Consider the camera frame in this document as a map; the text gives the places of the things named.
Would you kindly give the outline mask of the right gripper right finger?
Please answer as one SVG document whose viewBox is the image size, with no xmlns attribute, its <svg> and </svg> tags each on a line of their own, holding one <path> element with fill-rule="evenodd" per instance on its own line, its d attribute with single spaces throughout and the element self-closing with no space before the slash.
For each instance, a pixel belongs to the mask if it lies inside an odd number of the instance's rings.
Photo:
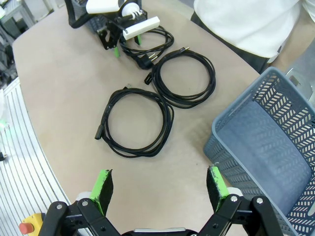
<svg viewBox="0 0 315 236">
<path fill-rule="evenodd" d="M 207 169 L 206 185 L 214 214 L 198 236 L 224 236 L 233 224 L 243 226 L 249 236 L 283 235 L 267 197 L 255 196 L 248 200 L 230 193 L 216 166 Z"/>
</svg>

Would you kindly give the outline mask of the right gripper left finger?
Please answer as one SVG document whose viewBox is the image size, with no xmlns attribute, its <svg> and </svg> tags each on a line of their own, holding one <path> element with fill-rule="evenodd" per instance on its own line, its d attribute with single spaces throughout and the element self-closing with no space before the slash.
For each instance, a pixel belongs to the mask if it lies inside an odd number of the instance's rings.
<svg viewBox="0 0 315 236">
<path fill-rule="evenodd" d="M 50 204 L 40 236 L 73 236 L 88 229 L 94 236 L 119 236 L 106 212 L 113 194 L 112 170 L 101 170 L 89 197 L 71 205 L 56 201 Z"/>
</svg>

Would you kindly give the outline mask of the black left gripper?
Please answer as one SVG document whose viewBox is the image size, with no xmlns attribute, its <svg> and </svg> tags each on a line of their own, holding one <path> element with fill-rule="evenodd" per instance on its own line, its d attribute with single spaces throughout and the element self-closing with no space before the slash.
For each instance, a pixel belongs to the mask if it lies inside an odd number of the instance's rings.
<svg viewBox="0 0 315 236">
<path fill-rule="evenodd" d="M 103 26 L 97 30 L 97 35 L 105 50 L 114 48 L 114 55 L 116 58 L 121 56 L 117 43 L 124 30 L 121 21 L 105 21 Z M 134 42 L 141 45 L 141 35 L 134 37 Z"/>
</svg>

